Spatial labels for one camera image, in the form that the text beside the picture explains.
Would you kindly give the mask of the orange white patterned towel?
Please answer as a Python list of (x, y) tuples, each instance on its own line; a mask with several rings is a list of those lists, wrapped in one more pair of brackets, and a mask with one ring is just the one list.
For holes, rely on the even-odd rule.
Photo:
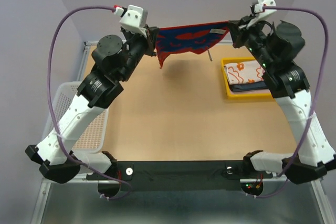
[(263, 81), (264, 69), (257, 61), (234, 62), (223, 67), (230, 85), (251, 84)]

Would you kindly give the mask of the dark blue-grey towel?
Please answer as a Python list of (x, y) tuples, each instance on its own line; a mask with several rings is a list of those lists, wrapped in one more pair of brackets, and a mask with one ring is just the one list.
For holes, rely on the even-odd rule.
[(247, 92), (247, 91), (256, 91), (256, 90), (267, 90), (267, 86), (264, 81), (252, 82), (245, 84), (232, 84), (229, 85), (229, 89), (232, 92)]

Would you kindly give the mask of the red patterned towel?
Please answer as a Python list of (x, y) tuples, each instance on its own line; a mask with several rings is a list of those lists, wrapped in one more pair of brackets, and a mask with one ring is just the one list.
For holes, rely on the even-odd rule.
[(228, 21), (160, 28), (155, 43), (160, 67), (172, 54), (204, 53), (218, 44), (228, 32)]

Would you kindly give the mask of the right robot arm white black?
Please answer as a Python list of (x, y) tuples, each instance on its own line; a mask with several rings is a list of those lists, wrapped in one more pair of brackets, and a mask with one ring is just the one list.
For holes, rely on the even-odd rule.
[(308, 79), (294, 62), (305, 45), (300, 29), (288, 22), (274, 26), (259, 21), (248, 26), (246, 21), (232, 20), (228, 30), (234, 48), (246, 47), (264, 70), (264, 82), (297, 142), (297, 150), (292, 154), (261, 150), (246, 154), (241, 165), (243, 174), (253, 177), (259, 172), (273, 172), (298, 185), (335, 169), (335, 150), (314, 111)]

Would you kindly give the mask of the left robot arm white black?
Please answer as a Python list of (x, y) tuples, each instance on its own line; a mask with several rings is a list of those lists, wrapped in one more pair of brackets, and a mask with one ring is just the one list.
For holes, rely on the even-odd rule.
[(144, 34), (121, 29), (126, 41), (117, 35), (101, 38), (91, 56), (94, 65), (77, 89), (68, 110), (54, 128), (37, 145), (29, 145), (25, 152), (39, 171), (49, 180), (64, 184), (80, 173), (94, 172), (113, 179), (117, 172), (116, 159), (106, 151), (81, 153), (73, 146), (90, 123), (103, 113), (123, 91), (144, 55), (155, 55), (158, 27), (145, 26)]

